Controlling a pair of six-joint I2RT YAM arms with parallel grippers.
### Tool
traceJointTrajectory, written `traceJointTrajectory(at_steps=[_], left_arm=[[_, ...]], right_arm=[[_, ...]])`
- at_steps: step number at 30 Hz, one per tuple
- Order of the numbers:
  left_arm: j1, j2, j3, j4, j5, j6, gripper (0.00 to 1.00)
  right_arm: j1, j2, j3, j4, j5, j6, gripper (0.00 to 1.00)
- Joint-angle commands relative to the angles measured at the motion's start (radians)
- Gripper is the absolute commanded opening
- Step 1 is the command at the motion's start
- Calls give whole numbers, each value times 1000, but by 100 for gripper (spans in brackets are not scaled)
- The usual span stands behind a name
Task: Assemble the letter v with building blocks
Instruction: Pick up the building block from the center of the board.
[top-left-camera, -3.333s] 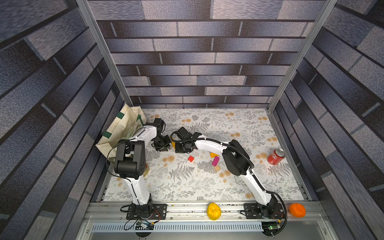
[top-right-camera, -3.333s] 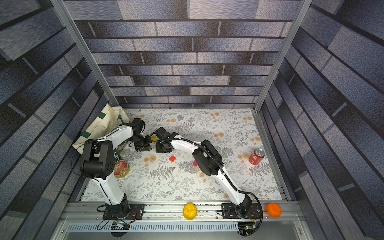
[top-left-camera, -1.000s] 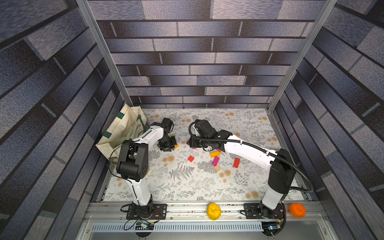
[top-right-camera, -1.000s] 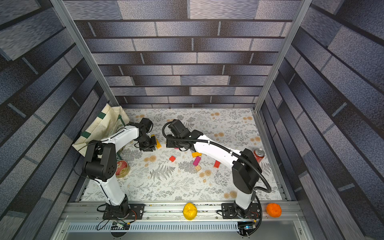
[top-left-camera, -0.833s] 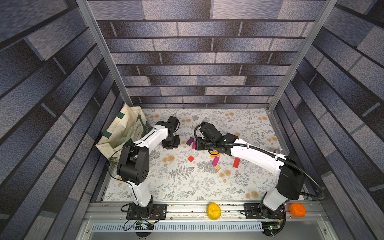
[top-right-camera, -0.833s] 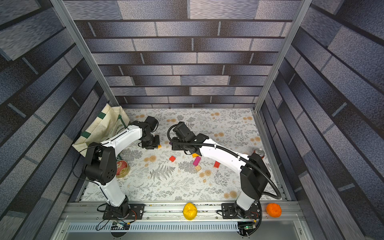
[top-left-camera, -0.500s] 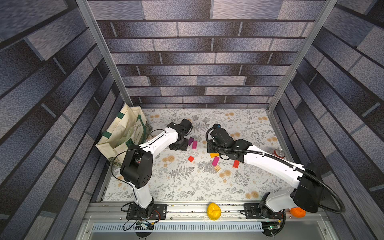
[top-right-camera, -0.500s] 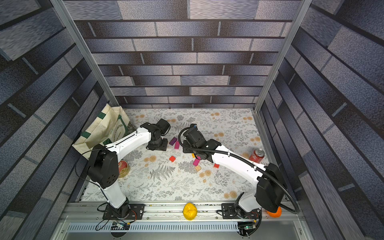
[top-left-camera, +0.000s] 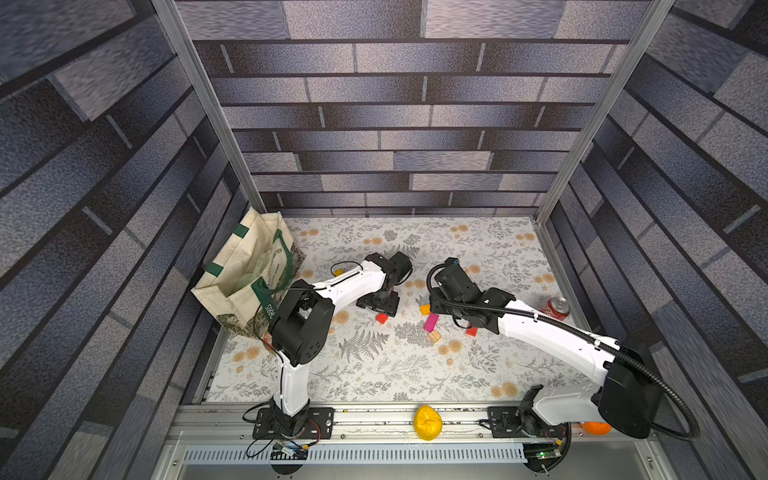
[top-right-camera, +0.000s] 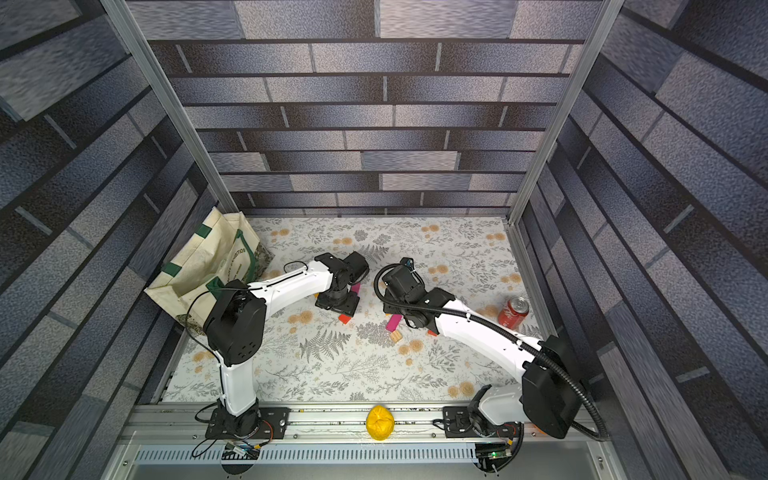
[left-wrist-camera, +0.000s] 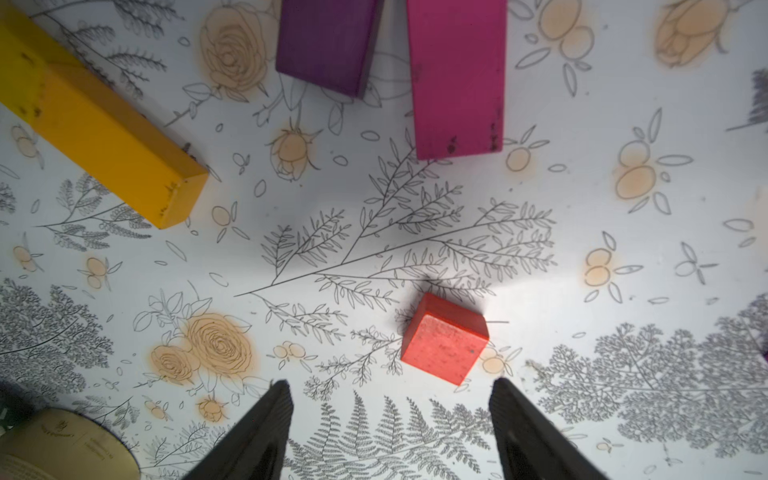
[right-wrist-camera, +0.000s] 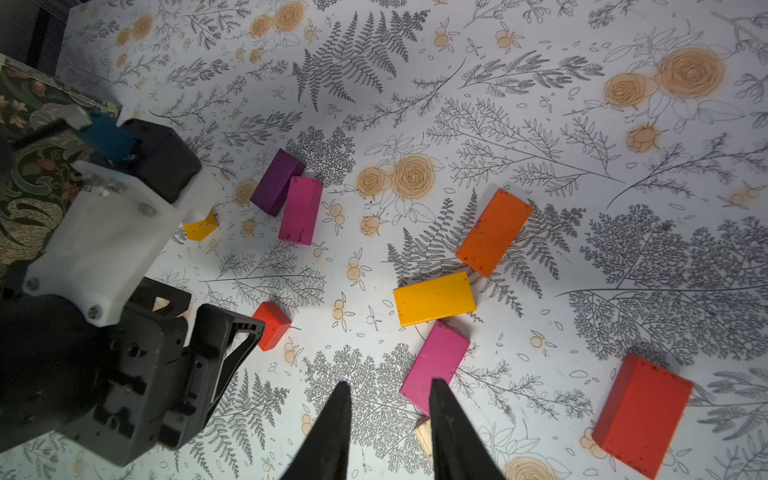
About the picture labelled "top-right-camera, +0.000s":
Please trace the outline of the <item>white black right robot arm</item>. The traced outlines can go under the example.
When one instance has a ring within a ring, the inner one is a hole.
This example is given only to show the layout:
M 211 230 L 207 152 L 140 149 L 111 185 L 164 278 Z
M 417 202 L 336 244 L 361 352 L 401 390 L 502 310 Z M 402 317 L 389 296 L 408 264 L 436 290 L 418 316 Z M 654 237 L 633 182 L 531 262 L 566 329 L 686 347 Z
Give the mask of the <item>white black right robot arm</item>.
M 576 414 L 586 397 L 583 385 L 568 371 L 565 354 L 545 342 L 508 330 L 473 311 L 455 295 L 429 290 L 413 260 L 383 267 L 375 276 L 374 293 L 384 311 L 403 317 L 413 328 L 424 328 L 481 353 L 515 381 L 486 385 L 474 394 L 457 420 L 446 429 L 480 437 L 531 423 L 544 434 L 563 439 L 577 427 Z

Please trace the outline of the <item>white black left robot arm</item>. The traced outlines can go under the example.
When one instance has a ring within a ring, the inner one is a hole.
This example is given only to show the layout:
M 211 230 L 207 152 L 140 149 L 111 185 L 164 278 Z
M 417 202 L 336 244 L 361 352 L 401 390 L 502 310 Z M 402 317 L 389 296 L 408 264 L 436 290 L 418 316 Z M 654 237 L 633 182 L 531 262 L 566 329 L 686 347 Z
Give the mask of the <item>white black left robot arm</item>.
M 220 289 L 203 331 L 219 362 L 220 404 L 230 416 L 238 418 L 257 409 L 253 358 L 261 348 L 266 320 L 310 296 L 319 309 L 351 318 L 359 304 L 359 285 L 369 271 L 358 252 L 344 258 L 323 253 L 305 267 L 272 280 L 250 284 L 233 280 Z

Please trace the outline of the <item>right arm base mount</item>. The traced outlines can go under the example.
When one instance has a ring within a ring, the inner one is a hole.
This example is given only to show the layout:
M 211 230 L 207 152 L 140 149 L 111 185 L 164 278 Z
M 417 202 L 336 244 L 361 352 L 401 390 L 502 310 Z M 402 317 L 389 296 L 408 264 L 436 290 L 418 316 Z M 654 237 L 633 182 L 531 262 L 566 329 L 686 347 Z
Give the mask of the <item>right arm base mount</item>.
M 510 439 L 523 429 L 519 422 L 495 425 L 467 406 L 444 406 L 436 425 L 442 428 L 446 438 Z

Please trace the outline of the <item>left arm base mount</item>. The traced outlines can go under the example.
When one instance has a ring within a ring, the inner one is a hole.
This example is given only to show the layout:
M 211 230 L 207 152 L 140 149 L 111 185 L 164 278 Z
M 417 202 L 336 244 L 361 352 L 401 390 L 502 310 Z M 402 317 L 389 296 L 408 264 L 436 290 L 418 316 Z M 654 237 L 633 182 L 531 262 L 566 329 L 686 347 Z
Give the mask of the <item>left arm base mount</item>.
M 230 414 L 218 405 L 207 420 L 207 440 L 275 440 L 283 439 L 290 409 L 286 407 L 251 407 L 240 416 Z

